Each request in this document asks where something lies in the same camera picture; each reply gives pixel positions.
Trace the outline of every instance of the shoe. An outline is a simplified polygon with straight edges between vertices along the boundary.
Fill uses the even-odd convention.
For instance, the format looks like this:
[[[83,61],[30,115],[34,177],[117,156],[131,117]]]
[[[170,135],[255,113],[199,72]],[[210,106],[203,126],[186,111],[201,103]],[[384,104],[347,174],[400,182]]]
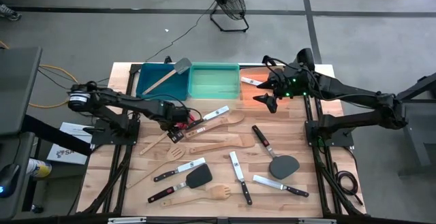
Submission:
[[[4,17],[12,21],[21,19],[21,15],[19,13],[6,7],[6,5],[0,5],[0,17]]]

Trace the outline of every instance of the teal plastic bin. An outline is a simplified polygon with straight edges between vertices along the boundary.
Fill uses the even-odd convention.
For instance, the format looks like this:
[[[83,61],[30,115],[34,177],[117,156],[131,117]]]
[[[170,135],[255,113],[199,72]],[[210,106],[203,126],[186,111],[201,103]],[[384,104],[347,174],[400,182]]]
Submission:
[[[236,99],[239,80],[238,64],[192,63],[188,92],[198,99]]]
[[[185,101],[188,96],[188,78],[189,70],[182,74],[174,74],[158,87],[154,88],[150,93],[143,95],[150,86],[163,78],[170,71],[174,70],[174,65],[144,63],[141,67],[138,85],[136,87],[136,97],[149,98],[154,95],[171,95],[181,101]],[[173,101],[174,99],[168,96],[158,96],[155,99],[165,99]]]

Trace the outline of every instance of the wooden table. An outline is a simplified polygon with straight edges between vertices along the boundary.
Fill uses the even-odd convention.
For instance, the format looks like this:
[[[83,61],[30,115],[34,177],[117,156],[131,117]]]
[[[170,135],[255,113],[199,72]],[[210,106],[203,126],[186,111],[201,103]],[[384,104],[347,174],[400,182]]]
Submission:
[[[108,85],[110,88],[115,91],[125,92],[131,64],[132,63],[114,63]],[[320,73],[334,76],[331,65],[317,65],[316,70]],[[201,111],[202,114],[207,114],[227,105],[231,110],[243,111],[245,113],[245,119],[239,124],[218,127],[205,134],[190,138],[189,140],[183,139],[183,141],[179,143],[189,148],[231,140],[240,134],[254,135],[251,126],[256,124],[268,138],[272,148],[277,154],[291,155],[300,162],[300,169],[291,176],[281,180],[281,182],[291,187],[307,191],[310,193],[310,196],[305,198],[293,195],[287,191],[280,191],[259,185],[252,181],[254,174],[274,179],[268,173],[268,164],[271,161],[270,155],[260,143],[257,143],[252,148],[222,148],[221,150],[211,150],[195,155],[190,155],[187,150],[181,159],[164,165],[136,186],[126,190],[123,215],[171,217],[322,216],[313,154],[305,140],[303,123],[306,120],[306,114],[302,98],[281,101],[276,114],[271,114],[264,104],[247,102],[246,96],[235,100],[188,99],[185,104],[188,107],[196,108]],[[335,116],[343,114],[340,101],[323,101],[322,107],[325,114],[333,114]],[[145,173],[147,169],[155,165],[158,160],[165,157],[167,150],[172,145],[169,138],[165,138],[144,155],[139,155],[139,152],[147,144],[151,143],[161,134],[162,131],[156,122],[150,121],[142,116],[140,138],[138,144],[133,149],[129,179],[127,182],[133,177],[137,178],[139,175]],[[243,169],[243,174],[253,200],[252,206],[246,205],[245,198],[241,192],[240,183],[236,179],[229,157],[229,152],[233,150],[236,151]],[[91,155],[80,194],[78,211],[88,207],[106,184],[113,151],[114,146],[102,146]],[[347,170],[353,173],[358,179],[356,166],[351,155],[343,148],[331,148],[331,151],[333,161],[337,163],[339,170]],[[147,198],[153,194],[172,185],[184,182],[186,175],[190,171],[177,174],[161,182],[153,182],[152,179],[154,176],[173,170],[183,163],[200,157],[206,159],[213,175],[213,181],[197,189],[181,189],[163,199],[192,195],[205,191],[215,185],[227,185],[232,191],[232,195],[227,200],[213,201],[205,199],[168,207],[161,207],[160,202],[163,201],[163,199],[152,204],[147,202]],[[118,185],[116,185],[114,189],[112,203],[115,202]],[[326,187],[326,192],[329,207],[333,210],[332,193],[329,187]],[[357,209],[365,212],[364,207],[360,206],[354,197],[349,197],[349,199]]]

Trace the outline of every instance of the wooden spoon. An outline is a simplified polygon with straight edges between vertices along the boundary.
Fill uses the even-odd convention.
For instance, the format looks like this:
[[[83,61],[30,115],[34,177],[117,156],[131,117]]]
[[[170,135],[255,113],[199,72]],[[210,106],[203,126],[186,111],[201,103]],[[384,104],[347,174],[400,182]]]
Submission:
[[[151,142],[146,148],[142,149],[139,155],[143,155],[144,153],[146,153],[152,147],[156,146],[158,142],[162,141],[165,137],[166,137],[166,132],[161,134],[154,142]]]
[[[230,188],[224,185],[215,186],[203,193],[186,196],[186,197],[180,197],[178,199],[169,199],[166,201],[163,201],[161,205],[163,207],[170,206],[173,204],[181,204],[190,202],[197,199],[212,199],[212,200],[225,200],[228,197],[230,197]]]
[[[220,118],[217,123],[213,123],[212,125],[206,125],[202,128],[190,131],[185,134],[186,138],[191,138],[199,133],[203,133],[220,125],[231,125],[234,123],[239,123],[244,119],[245,115],[241,111],[231,111],[230,114],[225,118]]]
[[[160,161],[154,168],[152,168],[151,170],[148,170],[144,175],[142,175],[141,177],[137,178],[136,180],[134,180],[133,182],[129,182],[126,187],[129,189],[131,187],[133,187],[134,185],[138,184],[138,182],[140,182],[141,180],[143,180],[144,178],[146,178],[147,176],[149,176],[151,173],[153,173],[155,170],[159,169],[161,166],[163,166],[164,164],[180,159],[186,151],[186,147],[182,146],[180,144],[175,144],[173,145],[168,152],[166,153],[166,158],[163,161]]]
[[[233,140],[229,140],[227,142],[214,143],[206,146],[197,146],[195,148],[191,148],[189,150],[190,153],[200,153],[205,150],[212,150],[216,148],[223,148],[226,146],[237,146],[237,147],[252,147],[254,146],[255,141],[252,135],[239,135],[237,138]]]

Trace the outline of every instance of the green translucent tray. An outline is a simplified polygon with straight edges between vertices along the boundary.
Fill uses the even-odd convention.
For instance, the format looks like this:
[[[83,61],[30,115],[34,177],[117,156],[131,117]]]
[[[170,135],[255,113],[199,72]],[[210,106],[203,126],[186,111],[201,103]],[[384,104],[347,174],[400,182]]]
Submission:
[[[192,63],[188,92],[198,99],[236,99],[239,80],[238,64]]]

